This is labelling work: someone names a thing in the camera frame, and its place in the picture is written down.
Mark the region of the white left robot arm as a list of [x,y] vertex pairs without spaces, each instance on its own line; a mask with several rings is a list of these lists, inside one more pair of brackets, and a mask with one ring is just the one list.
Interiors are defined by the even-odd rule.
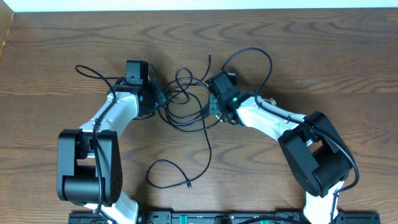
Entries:
[[123,191],[118,140],[137,116],[165,103],[158,84],[115,85],[106,103],[78,129],[58,137],[57,194],[92,213],[71,213],[69,223],[145,223],[136,201]]

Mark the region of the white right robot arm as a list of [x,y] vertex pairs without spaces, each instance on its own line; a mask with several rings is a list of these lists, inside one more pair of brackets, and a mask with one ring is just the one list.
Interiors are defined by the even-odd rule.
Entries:
[[254,128],[276,140],[290,170],[306,191],[303,210],[310,223],[334,223],[338,196],[349,172],[358,173],[352,154],[330,120],[316,111],[309,116],[277,107],[251,91],[210,93],[210,113]]

